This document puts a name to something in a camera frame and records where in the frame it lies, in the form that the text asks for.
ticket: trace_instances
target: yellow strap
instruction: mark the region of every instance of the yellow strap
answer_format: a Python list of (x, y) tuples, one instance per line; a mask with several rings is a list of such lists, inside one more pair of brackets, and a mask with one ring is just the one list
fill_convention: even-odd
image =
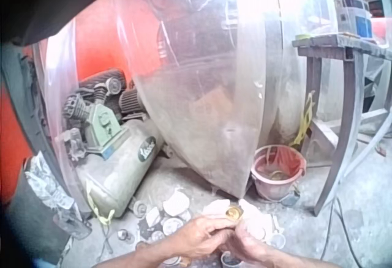
[(111, 210), (109, 212), (108, 217), (104, 217), (99, 215), (99, 209), (98, 207), (95, 205), (94, 201), (92, 200), (92, 197), (90, 195), (91, 193), (91, 189), (92, 189), (92, 182), (87, 180), (86, 181), (86, 192), (87, 192), (87, 201), (88, 204), (90, 205), (90, 208), (92, 209), (92, 211), (94, 212), (94, 214), (97, 216), (98, 220), (101, 222), (101, 224), (103, 225), (110, 225), (111, 223), (111, 219), (113, 218), (114, 214), (115, 214), (115, 210)]
[(305, 138), (306, 131), (311, 126), (312, 118), (313, 118), (313, 94), (314, 91), (310, 92), (307, 95), (307, 100), (305, 104), (306, 111), (304, 112), (303, 115), (301, 115), (301, 123), (300, 123), (300, 130), (298, 131), (298, 134), (294, 141), (292, 141), (289, 146), (292, 147), (296, 144), (301, 144), (302, 140)]

